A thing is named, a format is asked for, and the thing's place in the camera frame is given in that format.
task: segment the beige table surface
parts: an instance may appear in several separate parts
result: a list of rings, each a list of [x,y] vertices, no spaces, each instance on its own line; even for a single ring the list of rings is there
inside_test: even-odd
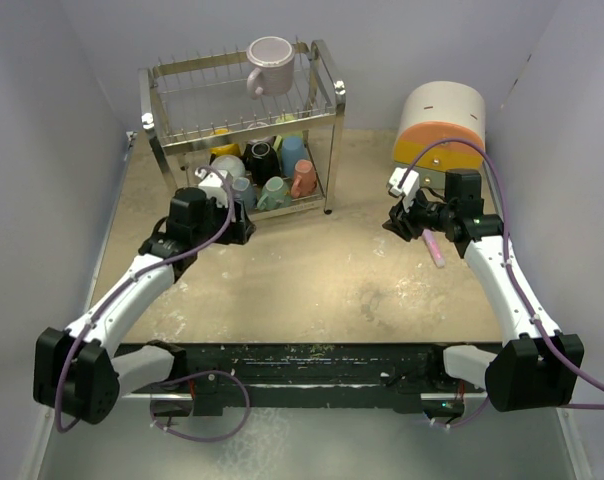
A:
[[[332,215],[256,222],[244,246],[213,245],[135,324],[126,341],[499,341],[482,288],[437,234],[447,265],[422,241],[383,230],[394,132],[345,130]],[[485,210],[492,211],[488,189]],[[130,265],[170,195],[148,142],[136,142],[94,300]]]

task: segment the white handle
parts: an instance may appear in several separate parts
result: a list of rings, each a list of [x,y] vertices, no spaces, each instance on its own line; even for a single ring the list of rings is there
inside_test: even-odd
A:
[[[253,100],[258,99],[262,95],[262,92],[264,92],[264,89],[260,85],[261,80],[259,79],[261,73],[262,70],[256,67],[249,73],[249,77],[246,79],[246,89]]]

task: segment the white wall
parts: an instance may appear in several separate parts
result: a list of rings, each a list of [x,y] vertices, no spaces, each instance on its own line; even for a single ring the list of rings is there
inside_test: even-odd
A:
[[[347,126],[397,128],[431,80],[473,85],[493,113],[559,0],[62,0],[118,117],[139,128],[137,69],[260,36],[324,39],[346,79]]]
[[[561,2],[490,133],[522,268],[604,381],[604,0]],[[574,400],[604,395],[580,381]],[[604,412],[577,420],[604,479]]]
[[[35,340],[86,298],[126,137],[57,0],[0,0],[0,480],[33,435]]]

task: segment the round container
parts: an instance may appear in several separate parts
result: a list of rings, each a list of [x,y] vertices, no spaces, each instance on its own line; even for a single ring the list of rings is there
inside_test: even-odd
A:
[[[427,145],[448,137],[464,138],[484,148],[485,106],[473,88],[455,82],[430,82],[407,98],[393,147],[396,162],[411,163]],[[431,149],[418,166],[445,172],[479,168],[482,157],[473,148],[451,143]]]

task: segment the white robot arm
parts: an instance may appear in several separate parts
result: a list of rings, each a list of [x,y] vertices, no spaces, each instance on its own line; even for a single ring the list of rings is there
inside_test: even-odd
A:
[[[156,224],[113,288],[64,331],[49,328],[40,335],[33,384],[37,402],[54,406],[56,393],[60,393],[58,383],[63,382],[62,411],[95,424],[106,417],[121,396],[187,373],[185,352],[160,341],[149,342],[134,353],[114,356],[146,309],[195,262],[199,246],[213,241],[214,235],[217,243],[242,245],[255,231],[242,204],[235,203],[229,212],[232,200],[227,197],[222,178],[209,174],[197,188],[178,190],[169,215]],[[162,224],[166,224],[164,232],[160,232]],[[79,342],[79,348],[74,353],[75,342]],[[68,374],[61,378],[63,365],[72,355]]]
[[[577,365],[584,353],[582,343],[576,335],[563,335],[540,305],[510,241],[509,258],[504,258],[502,221],[497,215],[483,213],[480,174],[474,170],[447,172],[443,202],[429,201],[419,182],[416,171],[395,169],[387,187],[392,196],[401,200],[391,209],[384,228],[407,241],[419,238],[424,229],[445,232],[482,285],[500,324],[504,345],[498,355],[471,345],[448,347],[443,355],[445,372],[487,390],[500,411],[568,402],[575,375],[563,369],[544,346],[507,275],[506,262],[538,312],[544,329],[554,333],[554,343],[561,345],[561,350]]]

